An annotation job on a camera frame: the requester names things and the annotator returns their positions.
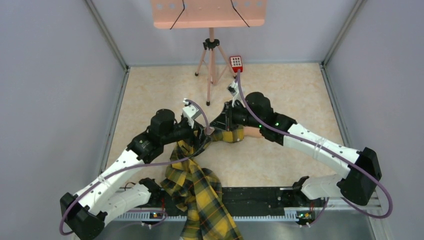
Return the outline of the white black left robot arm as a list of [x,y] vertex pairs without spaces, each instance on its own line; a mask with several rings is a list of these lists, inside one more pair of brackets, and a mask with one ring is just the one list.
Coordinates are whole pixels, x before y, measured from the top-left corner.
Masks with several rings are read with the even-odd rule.
[[166,145],[193,139],[199,126],[196,118],[204,114],[200,107],[187,105],[177,122],[172,110],[158,110],[146,130],[130,141],[112,165],[81,190],[61,197],[59,233],[93,240],[110,222],[131,209],[144,204],[156,206],[161,194],[144,183],[121,193],[118,189],[142,168],[155,166],[153,160]]

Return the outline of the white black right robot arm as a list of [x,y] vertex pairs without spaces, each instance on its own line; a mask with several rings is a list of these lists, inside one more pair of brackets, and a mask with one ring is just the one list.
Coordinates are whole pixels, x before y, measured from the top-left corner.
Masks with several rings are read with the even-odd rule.
[[298,150],[335,171],[335,175],[303,177],[300,188],[293,192],[299,206],[312,200],[341,197],[356,205],[366,206],[382,177],[377,153],[368,147],[363,150],[345,147],[306,129],[295,119],[274,112],[270,100],[261,92],[246,96],[250,113],[241,100],[226,101],[222,112],[211,122],[216,130],[233,131],[241,127],[259,129],[268,141]]

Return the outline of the mannequin hand painted nails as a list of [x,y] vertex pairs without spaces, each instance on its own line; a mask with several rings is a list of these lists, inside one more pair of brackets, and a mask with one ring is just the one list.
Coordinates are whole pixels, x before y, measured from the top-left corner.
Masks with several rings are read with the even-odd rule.
[[245,137],[252,137],[252,138],[258,138],[258,139],[263,138],[259,128],[244,127],[243,134]]

